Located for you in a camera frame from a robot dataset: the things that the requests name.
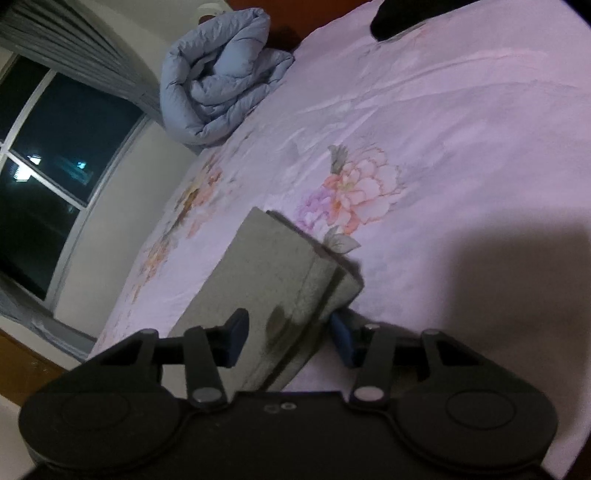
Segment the grey-green pants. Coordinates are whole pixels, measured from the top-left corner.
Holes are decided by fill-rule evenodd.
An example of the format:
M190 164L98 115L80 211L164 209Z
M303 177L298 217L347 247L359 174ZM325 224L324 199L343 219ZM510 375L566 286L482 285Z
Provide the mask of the grey-green pants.
M235 367L221 371L228 393L279 391L318 349L322 326L363 289L352 263L280 215L253 208L211 275L171 330L221 326L249 313Z

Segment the pink floral bed sheet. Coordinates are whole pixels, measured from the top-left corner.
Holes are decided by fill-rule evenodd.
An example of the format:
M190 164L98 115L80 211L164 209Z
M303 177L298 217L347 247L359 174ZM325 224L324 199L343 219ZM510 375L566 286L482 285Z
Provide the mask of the pink floral bed sheet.
M480 1L385 42L369 2L301 43L202 152L95 344L172 330L252 208L349 248L353 310L441 329L544 391L562 477L590 433L590 28L563 1Z

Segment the light blue rolled duvet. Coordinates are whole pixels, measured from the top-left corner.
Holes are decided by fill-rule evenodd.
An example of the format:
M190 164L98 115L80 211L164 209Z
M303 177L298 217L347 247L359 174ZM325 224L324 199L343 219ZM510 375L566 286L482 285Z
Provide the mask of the light blue rolled duvet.
M270 15L249 8L218 15L170 47L159 100L172 138L187 146L217 144L276 89L294 55L267 47L269 34Z

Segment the dark night window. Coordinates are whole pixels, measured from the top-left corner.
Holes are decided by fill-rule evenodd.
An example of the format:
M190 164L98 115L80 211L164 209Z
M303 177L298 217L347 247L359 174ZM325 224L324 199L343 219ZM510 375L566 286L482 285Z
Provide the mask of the dark night window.
M1 274L44 304L143 119L132 103L1 53Z

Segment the grey curtain near headboard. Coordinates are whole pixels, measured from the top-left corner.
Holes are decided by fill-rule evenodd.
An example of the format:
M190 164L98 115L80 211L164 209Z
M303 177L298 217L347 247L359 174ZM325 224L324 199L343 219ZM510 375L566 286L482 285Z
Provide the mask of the grey curtain near headboard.
M77 1L3 1L1 46L127 100L163 123L153 73L108 25Z

